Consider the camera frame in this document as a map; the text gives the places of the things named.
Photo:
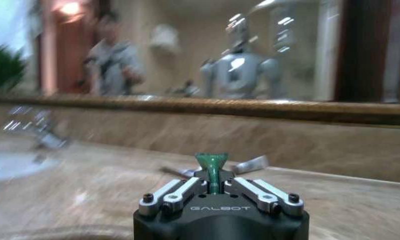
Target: man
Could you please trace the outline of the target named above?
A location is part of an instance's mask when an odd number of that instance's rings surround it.
[[[136,46],[118,42],[120,20],[113,12],[98,19],[102,40],[92,48],[85,61],[89,70],[90,93],[101,96],[125,96],[142,83],[142,66]]]

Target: marble countertop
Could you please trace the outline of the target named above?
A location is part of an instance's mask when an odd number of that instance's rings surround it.
[[[0,151],[33,145],[0,133]],[[0,182],[0,240],[132,240],[138,199],[176,178],[160,168],[197,167],[190,156],[82,142],[41,153],[57,167]],[[309,239],[400,240],[400,183],[272,167],[242,177],[300,193]]]

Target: white sink basin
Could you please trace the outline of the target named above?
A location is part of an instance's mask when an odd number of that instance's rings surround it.
[[[26,177],[58,164],[34,153],[0,153],[0,181]]]

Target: green suction cup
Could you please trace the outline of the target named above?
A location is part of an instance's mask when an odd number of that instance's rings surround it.
[[[201,168],[208,172],[209,194],[221,194],[220,170],[226,162],[228,153],[196,153],[194,158],[197,159]]]

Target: gray shirt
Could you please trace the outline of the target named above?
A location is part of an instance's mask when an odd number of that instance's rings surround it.
[[[92,48],[88,59],[93,61],[93,66],[98,70],[100,94],[102,96],[129,95],[130,85],[122,75],[122,68],[129,66],[134,74],[142,74],[136,46],[125,42],[110,47],[102,40]]]

